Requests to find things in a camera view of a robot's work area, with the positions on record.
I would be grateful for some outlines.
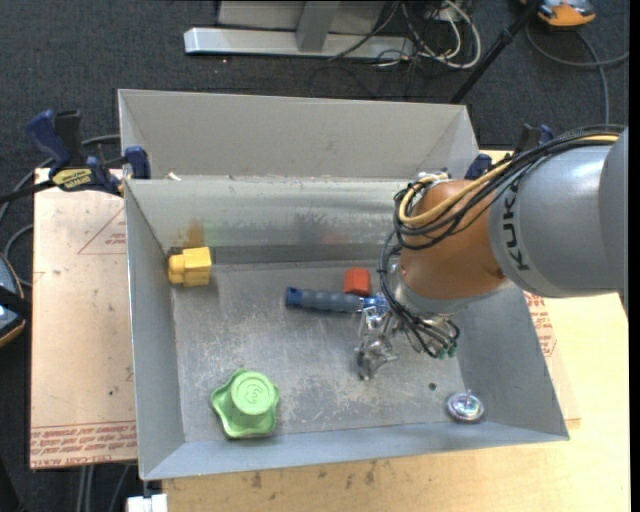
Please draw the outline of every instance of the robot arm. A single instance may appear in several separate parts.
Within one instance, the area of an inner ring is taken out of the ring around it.
[[[454,312],[509,282],[545,297],[626,298],[627,152],[628,129],[570,133],[477,186],[414,184],[396,211],[395,298],[418,315]]]

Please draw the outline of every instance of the green object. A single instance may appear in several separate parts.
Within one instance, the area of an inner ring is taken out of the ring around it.
[[[270,434],[279,398],[280,391],[265,375],[240,369],[211,394],[211,405],[225,434],[235,439]]]

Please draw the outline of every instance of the black carpet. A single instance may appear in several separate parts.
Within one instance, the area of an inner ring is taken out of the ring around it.
[[[629,49],[630,3],[594,0],[597,17],[578,32],[550,33],[532,23],[530,34],[566,61],[588,63],[594,54],[609,60]],[[420,2],[409,4],[419,9]],[[473,6],[485,51],[522,12],[516,0],[477,0]],[[209,1],[0,0],[0,194],[45,159],[25,134],[32,116],[44,109],[79,109],[85,138],[118,133],[120,88],[446,103],[470,75],[426,61],[377,68],[348,59],[185,55],[184,32],[212,25],[214,12],[215,2]],[[388,27],[403,30],[401,19]],[[482,148],[513,147],[524,123],[561,133],[602,124],[608,110],[610,123],[628,125],[629,60],[603,73],[552,61],[534,50],[523,30],[462,103]],[[31,198],[19,199],[0,219],[0,249],[33,222],[32,205]],[[27,233],[15,241],[10,260],[28,277],[31,259]],[[79,470],[28,469],[29,345],[27,329],[0,349],[0,456],[27,510],[74,510]],[[106,509],[122,470],[115,464],[96,468],[95,510]],[[122,492],[142,492],[135,471],[129,471]]]

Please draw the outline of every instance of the gray bin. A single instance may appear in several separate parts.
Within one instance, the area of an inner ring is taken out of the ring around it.
[[[125,190],[140,476],[157,480],[566,439],[526,300],[515,287],[456,315],[455,358],[393,341],[370,381],[358,315],[292,310],[287,286],[341,290],[376,258],[393,194],[420,170],[461,176],[477,154],[464,107],[121,91],[123,145],[153,179]],[[164,178],[174,173],[182,181]],[[171,285],[194,243],[211,284]],[[264,438],[229,440],[209,403],[238,368],[280,389]],[[454,422],[472,389],[485,419]]]

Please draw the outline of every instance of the yellow block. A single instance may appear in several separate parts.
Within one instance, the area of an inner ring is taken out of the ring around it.
[[[169,281],[184,286],[206,286],[211,277],[211,252],[208,247],[184,249],[169,257]]]

